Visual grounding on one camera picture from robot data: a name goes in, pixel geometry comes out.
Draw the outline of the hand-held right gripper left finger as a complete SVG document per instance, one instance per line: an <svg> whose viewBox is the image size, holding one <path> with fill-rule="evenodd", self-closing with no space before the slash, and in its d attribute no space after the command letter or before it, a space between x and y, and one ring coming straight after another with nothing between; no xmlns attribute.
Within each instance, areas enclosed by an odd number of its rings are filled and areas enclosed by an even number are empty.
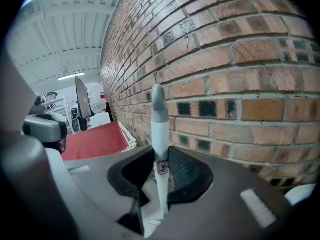
<svg viewBox="0 0 320 240"><path fill-rule="evenodd" d="M119 154L67 161L78 191L72 214L81 240L142 240L143 186L154 166L154 151L141 147Z"/></svg>

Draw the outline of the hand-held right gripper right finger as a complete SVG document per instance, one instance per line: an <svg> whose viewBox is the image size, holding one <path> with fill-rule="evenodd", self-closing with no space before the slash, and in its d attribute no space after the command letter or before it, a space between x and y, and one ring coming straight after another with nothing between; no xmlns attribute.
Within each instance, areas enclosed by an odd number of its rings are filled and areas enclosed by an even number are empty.
<svg viewBox="0 0 320 240"><path fill-rule="evenodd" d="M170 153L204 163L212 182L197 200L171 204L152 240L266 240L289 217L287 199L240 164L178 147Z"/></svg>

